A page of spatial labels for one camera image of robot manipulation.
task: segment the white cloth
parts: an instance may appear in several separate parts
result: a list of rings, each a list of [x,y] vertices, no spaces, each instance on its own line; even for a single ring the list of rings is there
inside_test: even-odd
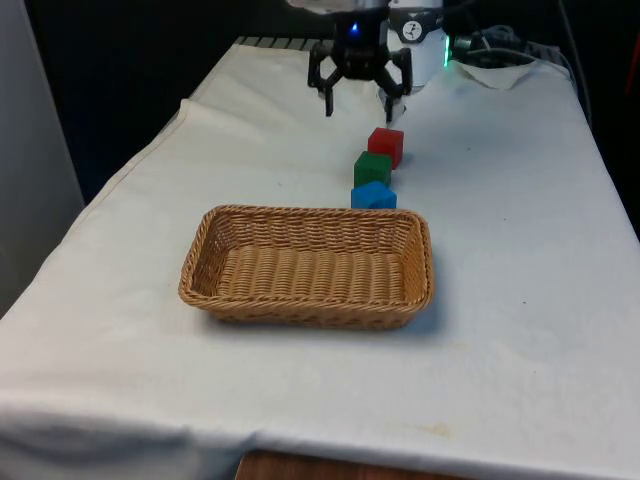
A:
[[[640,478],[640,248],[570,82],[456,67],[397,124],[437,296],[394,332],[239,327],[183,304],[201,216],[348,207],[384,115],[306,55],[234,47],[0,321],[0,478],[231,478],[253,448],[478,478]]]

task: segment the blue cube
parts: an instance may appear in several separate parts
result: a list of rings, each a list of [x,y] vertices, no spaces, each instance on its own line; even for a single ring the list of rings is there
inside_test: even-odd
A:
[[[351,190],[351,208],[396,208],[396,194],[382,182],[371,182]]]

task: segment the white wall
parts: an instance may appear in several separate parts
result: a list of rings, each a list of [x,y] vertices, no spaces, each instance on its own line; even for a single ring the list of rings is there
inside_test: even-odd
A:
[[[0,0],[0,317],[82,208],[23,0]]]

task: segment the wicker basket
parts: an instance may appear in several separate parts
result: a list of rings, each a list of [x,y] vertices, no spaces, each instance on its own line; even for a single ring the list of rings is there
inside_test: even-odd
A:
[[[429,231],[403,210],[218,207],[179,293],[228,322],[398,328],[435,293]]]

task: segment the green light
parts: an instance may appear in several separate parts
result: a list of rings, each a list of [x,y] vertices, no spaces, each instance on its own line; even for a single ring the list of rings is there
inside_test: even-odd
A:
[[[444,66],[449,65],[449,35],[444,41]]]

